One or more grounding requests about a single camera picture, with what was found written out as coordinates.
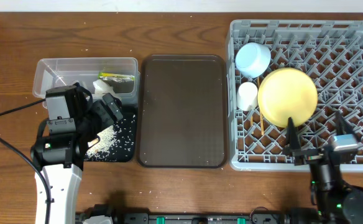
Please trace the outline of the white tissue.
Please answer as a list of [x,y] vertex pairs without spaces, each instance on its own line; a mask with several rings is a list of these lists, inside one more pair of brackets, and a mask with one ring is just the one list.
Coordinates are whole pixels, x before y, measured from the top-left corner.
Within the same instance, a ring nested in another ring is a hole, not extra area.
[[105,95],[109,93],[112,96],[116,96],[113,87],[104,82],[103,80],[98,79],[94,81],[93,86],[95,95]]

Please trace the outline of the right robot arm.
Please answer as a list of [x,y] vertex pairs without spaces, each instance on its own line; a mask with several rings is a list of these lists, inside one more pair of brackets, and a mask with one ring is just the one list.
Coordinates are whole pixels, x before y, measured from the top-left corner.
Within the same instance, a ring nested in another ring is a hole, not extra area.
[[283,154],[292,157],[295,166],[309,166],[310,200],[316,208],[293,208],[280,223],[363,223],[363,187],[348,184],[341,173],[341,164],[355,158],[361,139],[340,113],[335,116],[336,135],[326,145],[307,150],[288,118]]

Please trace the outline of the cream white cup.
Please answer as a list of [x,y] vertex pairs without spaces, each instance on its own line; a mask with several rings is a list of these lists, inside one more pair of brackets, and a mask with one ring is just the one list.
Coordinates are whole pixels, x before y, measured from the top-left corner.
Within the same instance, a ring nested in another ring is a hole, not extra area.
[[237,90],[237,107],[243,111],[250,111],[258,106],[258,88],[252,82],[242,83]]

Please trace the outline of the yellow plate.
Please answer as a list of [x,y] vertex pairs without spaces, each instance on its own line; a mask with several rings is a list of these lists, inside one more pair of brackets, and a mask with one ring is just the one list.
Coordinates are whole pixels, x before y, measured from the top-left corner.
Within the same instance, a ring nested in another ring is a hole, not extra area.
[[290,118],[295,126],[299,126],[313,116],[318,104],[318,91],[305,72],[280,68],[261,81],[257,99],[264,118],[285,128]]

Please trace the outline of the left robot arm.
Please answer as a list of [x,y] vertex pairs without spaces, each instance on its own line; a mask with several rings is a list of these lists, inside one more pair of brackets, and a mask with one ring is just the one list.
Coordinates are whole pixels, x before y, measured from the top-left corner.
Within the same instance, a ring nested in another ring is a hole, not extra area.
[[83,93],[48,93],[45,101],[49,118],[31,148],[38,169],[35,221],[74,223],[88,144],[123,118],[121,101],[109,93],[94,103]]

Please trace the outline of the light blue bowl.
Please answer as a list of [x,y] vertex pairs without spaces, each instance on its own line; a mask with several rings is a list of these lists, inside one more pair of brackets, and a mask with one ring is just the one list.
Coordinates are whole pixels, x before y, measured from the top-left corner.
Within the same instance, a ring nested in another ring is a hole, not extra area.
[[262,44],[247,43],[239,49],[235,58],[236,68],[246,78],[257,78],[270,64],[270,49]]

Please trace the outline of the green yellow snack wrapper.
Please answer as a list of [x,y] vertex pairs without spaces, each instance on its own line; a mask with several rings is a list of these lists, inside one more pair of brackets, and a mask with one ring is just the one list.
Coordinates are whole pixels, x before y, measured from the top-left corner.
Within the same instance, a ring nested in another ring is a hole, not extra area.
[[98,78],[101,80],[112,81],[117,83],[132,82],[135,80],[135,76],[133,75],[124,75],[124,74],[107,73],[107,72],[100,72],[98,74]]

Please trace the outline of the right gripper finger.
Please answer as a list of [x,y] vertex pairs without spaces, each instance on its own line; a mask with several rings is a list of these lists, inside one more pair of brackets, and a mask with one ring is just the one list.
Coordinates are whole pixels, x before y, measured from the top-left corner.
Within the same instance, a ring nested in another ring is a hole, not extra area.
[[361,138],[354,132],[352,126],[347,123],[342,114],[339,111],[335,112],[336,116],[336,135],[351,134],[354,136],[357,142],[361,142]]
[[293,123],[292,117],[288,118],[286,135],[286,145],[283,148],[283,154],[286,156],[297,156],[301,151],[299,136],[296,131],[296,127]]

